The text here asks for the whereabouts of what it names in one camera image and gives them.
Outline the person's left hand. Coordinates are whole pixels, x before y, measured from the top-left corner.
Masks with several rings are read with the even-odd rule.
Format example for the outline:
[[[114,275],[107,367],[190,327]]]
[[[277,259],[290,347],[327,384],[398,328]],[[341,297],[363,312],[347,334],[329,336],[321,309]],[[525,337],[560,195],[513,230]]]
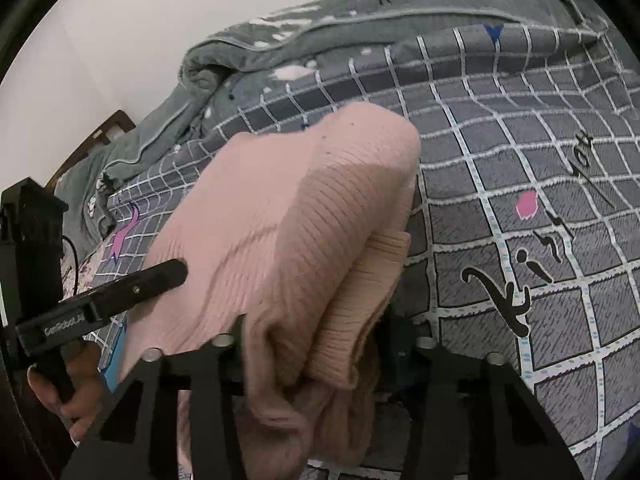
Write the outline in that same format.
[[[27,381],[39,402],[62,420],[72,441],[78,445],[102,411],[108,390],[98,370],[101,348],[93,341],[84,341],[72,351],[66,362],[66,372],[74,386],[74,395],[62,402],[58,390],[36,370],[35,365],[27,371]]]

